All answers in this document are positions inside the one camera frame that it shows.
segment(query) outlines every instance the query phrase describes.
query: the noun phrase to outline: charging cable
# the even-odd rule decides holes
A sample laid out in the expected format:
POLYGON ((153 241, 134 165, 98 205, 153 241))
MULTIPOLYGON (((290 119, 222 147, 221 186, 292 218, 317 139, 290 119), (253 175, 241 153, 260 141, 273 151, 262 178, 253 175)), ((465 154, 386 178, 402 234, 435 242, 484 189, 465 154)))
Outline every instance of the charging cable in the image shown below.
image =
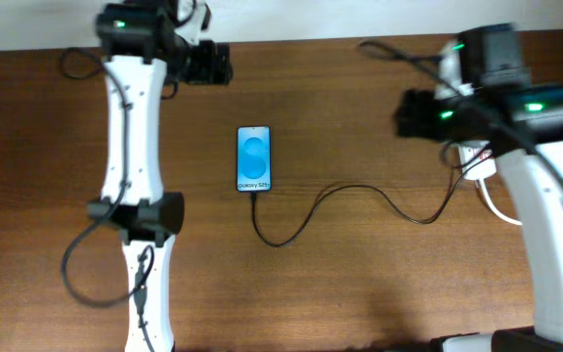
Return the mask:
POLYGON ((500 212, 497 209, 497 207, 493 203, 493 200, 490 198, 490 194, 488 193, 488 188, 486 188, 486 180, 484 180, 484 179, 477 180, 477 187, 479 187, 479 189, 481 190, 481 194, 484 196, 484 201, 486 202, 486 205, 490 208, 490 210, 492 210, 492 212, 499 219, 501 219, 505 222, 508 222, 510 224, 513 224, 513 225, 523 226, 522 222, 510 218, 509 216, 503 214, 502 212, 500 212))
POLYGON ((457 190, 457 187, 465 179, 466 174, 470 170, 479 166, 479 164, 481 164, 484 161, 485 160, 475 162, 474 164, 467 167, 466 169, 462 169, 461 176, 459 176, 459 178, 457 179, 457 181, 455 181, 455 183, 454 183, 455 168, 452 168, 451 183, 449 184, 449 191, 447 192, 447 195, 445 196, 445 199, 443 200, 443 202, 440 205, 440 207, 438 208, 438 210, 432 216, 430 216, 427 219, 414 219, 414 218, 410 217, 408 214, 406 214, 401 209, 399 209, 399 207, 383 191, 379 190, 378 188, 376 188, 374 186, 371 186, 371 185, 348 185, 348 186, 342 186, 342 187, 338 187, 336 189, 333 189, 333 190, 327 192, 326 194, 324 194, 322 197, 318 198, 316 200, 316 202, 314 203, 314 205, 312 206, 312 209, 308 213, 308 216, 305 218, 305 220, 303 220, 303 223, 299 227, 299 230, 297 230, 297 232, 294 235, 292 235, 288 240, 286 240, 284 242, 279 242, 279 243, 271 242, 271 241, 267 240, 266 237, 260 231, 260 227, 258 225, 258 220, 257 220, 257 214, 256 214, 256 204, 257 204, 257 200, 258 200, 258 193, 257 192, 251 193, 251 222, 253 223, 253 229, 255 230, 255 233, 258 235, 260 240, 262 240, 262 242, 265 245, 273 247, 273 248, 284 247, 284 246, 287 246, 287 245, 293 243, 294 240, 296 240, 299 237, 299 235, 301 235, 303 230, 305 230, 306 226, 308 226, 308 223, 312 219, 312 216, 314 216, 316 211, 319 209, 319 205, 321 205, 321 203, 323 203, 324 200, 326 200, 330 196, 332 196, 332 195, 334 195, 334 194, 336 194, 340 191, 349 190, 349 189, 363 189, 363 190, 370 190, 370 191, 377 192, 404 219, 406 219, 406 220, 408 220, 408 221, 410 221, 414 224, 418 224, 418 225, 433 224, 434 222, 436 222, 436 220, 438 220, 440 215, 442 215, 443 211, 447 207, 447 204, 449 204, 449 201, 451 200, 455 191, 457 190))

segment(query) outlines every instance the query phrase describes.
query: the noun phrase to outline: white cable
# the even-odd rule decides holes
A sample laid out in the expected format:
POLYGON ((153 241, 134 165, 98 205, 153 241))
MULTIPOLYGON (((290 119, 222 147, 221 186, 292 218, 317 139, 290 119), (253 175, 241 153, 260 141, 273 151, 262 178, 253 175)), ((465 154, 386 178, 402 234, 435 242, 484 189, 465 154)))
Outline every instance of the white cable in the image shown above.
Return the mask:
POLYGON ((488 205, 490 210, 492 210, 492 212, 496 216, 498 216, 499 219, 506 221, 506 222, 513 224, 513 225, 523 226, 522 222, 520 222, 518 220, 514 220, 514 219, 512 219, 508 216, 505 216, 503 213, 498 211, 498 209, 495 207, 495 204, 490 199, 490 195, 488 194, 488 189, 486 188, 486 182, 484 181, 484 179, 478 180, 477 182, 479 183, 479 188, 481 189, 481 193, 484 195, 484 200, 486 201, 486 204, 488 205))

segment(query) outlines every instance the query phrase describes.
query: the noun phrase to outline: black cable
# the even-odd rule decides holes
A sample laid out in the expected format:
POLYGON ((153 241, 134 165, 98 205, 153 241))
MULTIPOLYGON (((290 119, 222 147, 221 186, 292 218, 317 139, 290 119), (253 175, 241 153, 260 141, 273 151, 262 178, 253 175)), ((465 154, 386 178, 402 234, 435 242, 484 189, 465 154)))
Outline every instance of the black cable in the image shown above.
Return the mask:
POLYGON ((191 13, 185 19, 180 21, 180 18, 179 18, 179 15, 180 15, 179 3, 177 4, 177 13, 175 14, 175 17, 176 17, 175 27, 176 28, 181 27, 182 25, 188 23, 190 20, 193 19, 193 16, 195 15, 195 11, 196 11, 196 6, 197 6, 196 0, 193 0, 193 10, 191 11, 191 13))
POLYGON ((175 98, 175 96, 177 95, 177 91, 178 91, 178 83, 173 82, 173 92, 171 92, 171 95, 169 96, 161 96, 161 100, 168 100, 175 98))
POLYGON ((96 75, 98 75, 99 73, 102 73, 105 69, 104 69, 104 63, 101 62, 101 60, 99 60, 98 62, 96 61, 99 60, 99 58, 95 57, 94 54, 84 50, 84 49, 80 49, 80 48, 67 48, 65 49, 61 55, 60 55, 60 59, 58 60, 58 70, 60 71, 60 74, 63 75, 64 77, 68 78, 68 79, 75 79, 75 80, 83 80, 83 79, 88 79, 88 78, 92 78, 96 75), (90 59, 94 64, 99 64, 99 68, 86 73, 86 74, 82 74, 82 75, 73 75, 71 73, 69 73, 66 70, 66 59, 68 59, 68 57, 71 54, 78 54, 81 55, 85 58, 90 59))
POLYGON ((449 148, 456 144, 456 142, 454 141, 449 141, 448 143, 445 144, 445 146, 440 150, 440 161, 450 167, 451 169, 457 169, 460 170, 466 166, 469 166, 470 164, 472 164, 473 162, 475 162, 475 160, 480 157, 483 153, 485 153, 487 150, 489 150, 491 148, 490 143, 487 144, 486 146, 484 146, 484 148, 482 148, 479 152, 477 152, 476 155, 474 155, 473 157, 470 158, 470 160, 466 161, 463 164, 460 165, 452 165, 449 163, 449 161, 447 160, 447 152, 449 151, 449 148))
POLYGON ((125 192, 127 191, 127 189, 130 187, 130 184, 128 183, 127 179, 129 177, 128 175, 128 169, 129 169, 129 150, 127 148, 127 136, 129 135, 129 110, 131 108, 131 105, 127 103, 127 96, 125 95, 125 90, 123 89, 122 85, 120 84, 120 82, 118 81, 118 79, 116 78, 116 76, 114 75, 114 73, 112 73, 105 65, 104 63, 101 61, 100 58, 98 58, 97 56, 95 56, 93 53, 84 50, 84 49, 80 49, 80 48, 68 48, 66 50, 63 51, 62 55, 61 55, 61 70, 62 73, 65 77, 70 78, 70 79, 84 79, 81 77, 93 77, 94 75, 96 75, 96 70, 93 71, 94 74, 86 74, 84 76, 72 76, 70 74, 66 73, 65 70, 65 66, 64 66, 64 62, 65 62, 65 58, 72 54, 72 53, 76 53, 79 54, 81 56, 84 56, 88 59, 90 59, 91 61, 93 61, 95 64, 97 64, 101 70, 103 72, 106 73, 106 75, 108 76, 108 78, 111 80, 112 84, 114 85, 114 87, 116 88, 116 91, 118 92, 118 95, 121 99, 121 110, 123 112, 123 173, 121 176, 121 182, 119 183, 119 187, 120 187, 120 191, 118 193, 118 197, 116 198, 115 202, 111 205, 111 207, 109 208, 109 210, 106 212, 106 214, 104 214, 104 216, 102 216, 101 218, 97 219, 95 222, 93 222, 86 230, 84 230, 81 234, 79 234, 66 248, 65 254, 63 255, 63 260, 60 266, 60 273, 62 275, 63 278, 63 283, 66 287, 66 290, 68 290, 68 293, 70 293, 70 295, 79 303, 87 305, 89 307, 93 307, 93 308, 109 308, 112 307, 116 304, 119 304, 121 302, 125 302, 129 299, 130 296, 132 296, 133 294, 135 294, 136 292, 138 292, 141 287, 145 284, 145 282, 147 281, 147 278, 149 277, 149 274, 152 272, 152 266, 153 266, 153 248, 148 246, 143 250, 143 254, 145 254, 147 252, 147 250, 151 250, 152 253, 152 260, 150 262, 150 266, 147 269, 147 271, 145 272, 144 276, 142 277, 142 279, 136 284, 134 285, 134 288, 128 292, 127 294, 124 294, 120 297, 116 297, 114 299, 109 299, 109 300, 94 300, 91 299, 85 295, 83 295, 82 293, 80 293, 79 291, 77 291, 71 284, 71 282, 68 279, 68 273, 66 271, 66 267, 68 264, 68 260, 70 259, 71 254, 73 253, 73 251, 79 246, 79 244, 84 241, 84 239, 86 239, 90 234, 92 234, 95 230, 97 230, 97 228, 99 228, 100 226, 102 226, 103 224, 105 224, 110 217, 114 214, 114 211, 116 211, 116 209, 118 208, 118 206, 121 204, 123 198, 125 197, 125 192))
POLYGON ((440 61, 443 59, 442 56, 440 55, 435 55, 435 56, 426 56, 426 57, 421 57, 421 56, 410 56, 410 55, 405 55, 405 53, 400 53, 400 52, 396 52, 396 51, 391 51, 388 52, 387 55, 383 55, 382 52, 372 52, 372 51, 366 51, 366 54, 374 59, 378 59, 378 60, 382 60, 382 61, 388 61, 388 62, 401 62, 401 61, 405 61, 405 62, 430 62, 432 64, 439 64, 440 61))
MULTIPOLYGON (((451 89, 459 98, 459 102, 456 103, 456 107, 458 109, 475 110, 475 112, 478 112, 477 114, 480 117, 484 118, 490 126, 496 128, 501 133, 505 134, 507 137, 512 139, 514 142, 520 145, 528 154, 536 155, 538 159, 541 161, 544 168, 546 168, 546 170, 551 175, 551 177, 555 179, 555 181, 557 182, 557 184, 559 185, 559 187, 562 189, 563 192, 563 176, 559 173, 559 171, 557 171, 555 166, 553 166, 553 164, 544 154, 540 153, 538 147, 533 141, 529 140, 525 136, 520 135, 518 132, 516 132, 516 130, 505 124, 505 122, 502 121, 500 115, 498 115, 496 111, 484 108, 476 104, 475 102, 467 99, 467 97, 461 94, 461 92, 459 92, 459 90, 455 88, 453 84, 451 84, 451 82, 442 78, 438 72, 428 68, 427 66, 424 66, 419 61, 413 60, 412 56, 408 55, 402 50, 399 50, 386 43, 382 43, 374 40, 366 40, 364 42, 361 42, 359 44, 359 47, 360 48, 372 47, 372 48, 381 49, 389 53, 393 57, 402 58, 403 61, 414 66, 419 71, 425 73, 427 76, 431 77, 435 82, 443 84, 449 89, 451 89)), ((379 58, 379 56, 373 55, 371 53, 369 54, 374 58, 384 60, 383 57, 379 58)))
MULTIPOLYGON (((147 260, 146 251, 150 249, 152 251, 152 258, 150 259, 149 267, 153 266, 154 254, 153 248, 148 245, 145 250, 138 256, 138 272, 136 273, 135 280, 142 281, 145 274, 145 260, 147 260)), ((138 314, 138 328, 143 331, 143 337, 145 338, 145 343, 151 352, 153 352, 152 342, 149 339, 149 334, 147 333, 147 322, 145 322, 145 304, 147 303, 147 288, 142 286, 142 289, 134 294, 134 304, 136 305, 136 313, 138 314)))
POLYGON ((256 211, 255 211, 258 194, 257 194, 257 192, 252 192, 251 193, 251 221, 253 223, 253 229, 255 230, 255 233, 258 235, 260 240, 262 240, 262 242, 265 243, 266 245, 271 246, 273 248, 279 248, 279 247, 287 246, 287 245, 293 243, 299 237, 299 235, 301 235, 303 230, 305 230, 306 226, 308 225, 308 223, 312 219, 312 216, 314 216, 317 209, 319 209, 319 206, 321 205, 321 203, 323 201, 325 201, 325 199, 327 199, 329 196, 331 196, 335 193, 338 193, 338 192, 343 191, 343 190, 348 190, 348 189, 368 189, 368 190, 375 191, 375 192, 379 193, 384 199, 386 199, 386 201, 390 204, 390 206, 392 206, 392 208, 399 215, 401 215, 401 217, 403 217, 404 219, 406 219, 410 222, 413 222, 414 224, 418 224, 418 225, 433 224, 434 222, 436 222, 436 220, 438 220, 440 215, 442 215, 443 211, 447 207, 447 204, 449 204, 449 201, 453 197, 455 190, 457 189, 457 187, 459 186, 461 181, 464 179, 464 176, 468 173, 468 171, 477 167, 477 165, 479 165, 480 163, 482 163, 484 161, 485 160, 479 161, 476 164, 474 164, 473 166, 471 166, 469 169, 464 171, 461 174, 461 176, 459 176, 459 178, 457 179, 457 181, 455 182, 455 184, 452 187, 450 185, 450 189, 447 192, 447 195, 445 196, 445 200, 443 200, 443 202, 440 205, 440 207, 438 208, 438 210, 432 216, 430 216, 427 219, 418 220, 418 219, 414 219, 414 218, 410 217, 408 214, 404 213, 401 209, 399 209, 399 207, 397 207, 397 205, 383 191, 379 190, 378 188, 376 188, 374 186, 371 186, 371 185, 348 185, 348 186, 338 187, 334 190, 327 192, 322 197, 320 197, 319 200, 317 200, 317 202, 312 206, 312 209, 310 210, 310 212, 308 213, 308 216, 303 221, 303 224, 301 224, 301 226, 299 227, 299 230, 297 230, 297 232, 292 237, 290 237, 290 239, 286 240, 285 242, 281 242, 281 243, 270 242, 262 235, 262 233, 261 233, 261 231, 258 227, 257 216, 256 216, 256 211))
POLYGON ((145 322, 145 320, 143 319, 142 314, 138 316, 138 328, 143 331, 143 337, 145 338, 147 348, 149 348, 150 352, 155 352, 153 350, 152 341, 149 339, 149 334, 147 333, 147 322, 145 322))

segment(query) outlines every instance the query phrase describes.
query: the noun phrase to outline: green led light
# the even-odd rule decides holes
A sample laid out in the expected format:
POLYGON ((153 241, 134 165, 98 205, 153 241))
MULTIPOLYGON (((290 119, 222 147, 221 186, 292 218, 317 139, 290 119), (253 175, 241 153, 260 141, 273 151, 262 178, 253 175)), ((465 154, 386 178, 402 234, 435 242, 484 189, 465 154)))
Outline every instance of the green led light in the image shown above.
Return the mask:
POLYGON ((542 103, 529 103, 525 105, 525 109, 528 112, 539 112, 544 110, 544 104, 542 103))
POLYGON ((454 115, 453 111, 444 111, 443 113, 440 114, 440 117, 442 117, 442 119, 447 119, 447 118, 451 118, 451 116, 454 115))

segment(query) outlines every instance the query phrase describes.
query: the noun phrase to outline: white wall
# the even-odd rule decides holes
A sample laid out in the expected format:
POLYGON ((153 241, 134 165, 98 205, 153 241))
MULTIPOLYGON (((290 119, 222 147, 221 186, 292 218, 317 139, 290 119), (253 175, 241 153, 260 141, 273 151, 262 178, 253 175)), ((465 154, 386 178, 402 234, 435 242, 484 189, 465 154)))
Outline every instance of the white wall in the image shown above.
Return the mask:
MULTIPOLYGON (((0 50, 97 46, 104 0, 0 0, 0 50)), ((216 41, 563 28, 563 0, 208 0, 216 41)))

